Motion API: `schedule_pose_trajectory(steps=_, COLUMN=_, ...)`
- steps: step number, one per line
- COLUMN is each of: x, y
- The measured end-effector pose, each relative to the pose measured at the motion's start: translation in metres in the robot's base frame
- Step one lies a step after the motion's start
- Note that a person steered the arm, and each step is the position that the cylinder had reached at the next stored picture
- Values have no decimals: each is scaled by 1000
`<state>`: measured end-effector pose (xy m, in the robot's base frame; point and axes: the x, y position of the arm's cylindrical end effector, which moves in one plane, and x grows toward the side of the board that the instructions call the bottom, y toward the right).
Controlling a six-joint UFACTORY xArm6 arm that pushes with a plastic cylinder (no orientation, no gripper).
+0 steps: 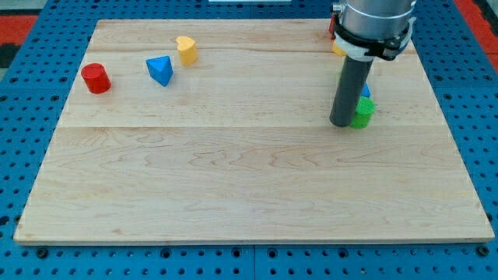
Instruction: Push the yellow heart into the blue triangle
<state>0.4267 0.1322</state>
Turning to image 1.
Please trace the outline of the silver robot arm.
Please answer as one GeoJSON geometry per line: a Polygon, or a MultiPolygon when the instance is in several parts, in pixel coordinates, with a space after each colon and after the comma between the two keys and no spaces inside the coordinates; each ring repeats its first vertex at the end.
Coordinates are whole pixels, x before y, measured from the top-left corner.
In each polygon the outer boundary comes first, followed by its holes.
{"type": "Polygon", "coordinates": [[[391,39],[409,25],[416,0],[338,0],[331,12],[349,33],[364,39],[391,39]]]}

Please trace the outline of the yellow block under arm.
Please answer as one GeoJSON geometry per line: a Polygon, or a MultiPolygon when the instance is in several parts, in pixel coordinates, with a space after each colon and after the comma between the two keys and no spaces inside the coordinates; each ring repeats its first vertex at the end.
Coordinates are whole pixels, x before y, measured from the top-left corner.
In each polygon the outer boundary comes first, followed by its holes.
{"type": "Polygon", "coordinates": [[[332,45],[332,52],[341,57],[345,57],[347,55],[347,53],[345,53],[343,49],[341,49],[340,46],[336,44],[336,42],[334,42],[332,45]]]}

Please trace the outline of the red block under arm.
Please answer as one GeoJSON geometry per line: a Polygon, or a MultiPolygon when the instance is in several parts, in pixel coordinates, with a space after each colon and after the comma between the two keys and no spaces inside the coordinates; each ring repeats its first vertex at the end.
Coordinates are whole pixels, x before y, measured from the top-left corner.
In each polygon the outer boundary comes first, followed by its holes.
{"type": "Polygon", "coordinates": [[[331,35],[332,40],[335,40],[335,18],[336,18],[336,14],[331,14],[331,20],[330,20],[328,31],[331,35]]]}

